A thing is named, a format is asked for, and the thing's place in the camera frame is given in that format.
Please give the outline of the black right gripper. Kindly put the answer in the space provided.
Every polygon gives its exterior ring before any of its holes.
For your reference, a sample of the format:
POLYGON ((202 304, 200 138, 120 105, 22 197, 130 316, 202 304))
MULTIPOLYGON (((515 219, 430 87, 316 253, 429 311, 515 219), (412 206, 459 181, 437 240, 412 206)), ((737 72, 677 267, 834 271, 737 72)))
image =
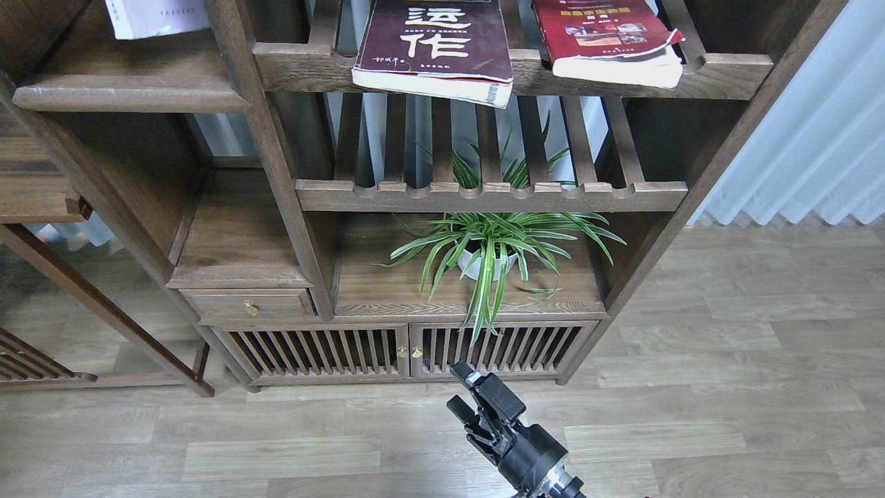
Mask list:
POLYGON ((484 457, 501 458, 497 469, 519 494, 563 494, 571 482, 565 470, 567 450, 537 423, 517 423, 527 409, 522 400, 496 374, 481 375, 462 360, 451 374, 477 404, 474 411, 459 395, 446 403, 463 423, 468 441, 484 457))

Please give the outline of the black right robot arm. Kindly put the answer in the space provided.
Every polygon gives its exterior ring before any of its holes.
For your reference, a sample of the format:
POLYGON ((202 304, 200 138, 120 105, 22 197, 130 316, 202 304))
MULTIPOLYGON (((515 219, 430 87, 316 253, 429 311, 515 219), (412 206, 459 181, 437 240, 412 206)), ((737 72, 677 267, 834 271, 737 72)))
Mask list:
POLYGON ((527 407, 494 373, 481 375, 466 362, 451 374, 477 403, 472 410, 458 395, 447 407, 463 423, 467 439, 517 490, 519 497, 581 497, 584 484, 565 470, 567 450, 543 427, 522 425, 527 407))

